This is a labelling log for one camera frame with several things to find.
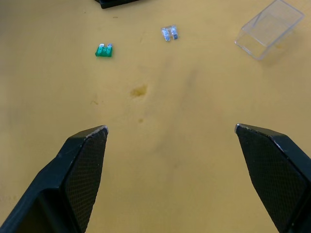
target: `clear plastic box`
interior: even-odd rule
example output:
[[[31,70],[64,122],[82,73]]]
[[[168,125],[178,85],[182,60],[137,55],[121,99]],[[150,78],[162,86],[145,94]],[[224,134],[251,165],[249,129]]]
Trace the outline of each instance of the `clear plastic box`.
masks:
[[[235,43],[255,59],[261,60],[303,17],[302,12],[285,1],[275,0],[242,27]]]

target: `green fuse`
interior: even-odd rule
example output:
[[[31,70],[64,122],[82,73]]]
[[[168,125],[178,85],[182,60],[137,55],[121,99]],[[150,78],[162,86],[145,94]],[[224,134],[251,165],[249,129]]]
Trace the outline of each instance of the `green fuse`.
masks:
[[[107,47],[104,44],[100,44],[95,55],[97,57],[112,57],[112,44],[108,44]]]

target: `clear fuse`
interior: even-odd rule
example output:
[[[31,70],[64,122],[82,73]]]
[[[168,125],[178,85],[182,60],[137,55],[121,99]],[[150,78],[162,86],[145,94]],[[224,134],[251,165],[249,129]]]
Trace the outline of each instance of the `clear fuse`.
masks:
[[[97,57],[112,57],[112,44],[100,44],[96,50],[95,56]]]
[[[164,36],[166,41],[170,41],[171,37],[176,40],[178,39],[178,31],[175,25],[165,27],[161,29],[162,35]]]

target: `black object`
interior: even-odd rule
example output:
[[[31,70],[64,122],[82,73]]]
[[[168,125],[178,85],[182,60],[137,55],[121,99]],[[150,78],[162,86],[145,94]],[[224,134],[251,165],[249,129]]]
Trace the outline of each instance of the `black object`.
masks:
[[[35,177],[0,233],[84,233],[101,181],[108,130],[82,131]]]
[[[101,4],[101,7],[103,9],[113,7],[113,6],[119,6],[123,4],[127,4],[133,1],[138,1],[138,0],[96,0],[96,2],[99,2]]]
[[[311,159],[286,135],[236,126],[254,188],[280,233],[311,233]]]

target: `yellow table surface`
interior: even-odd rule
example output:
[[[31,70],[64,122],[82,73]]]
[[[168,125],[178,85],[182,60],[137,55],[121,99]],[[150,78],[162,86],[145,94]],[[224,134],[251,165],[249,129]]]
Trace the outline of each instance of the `yellow table surface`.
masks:
[[[258,62],[234,40],[270,2],[0,0],[0,223],[69,136],[106,124],[88,233],[276,233],[234,126],[311,154],[311,3],[290,1],[305,19]]]

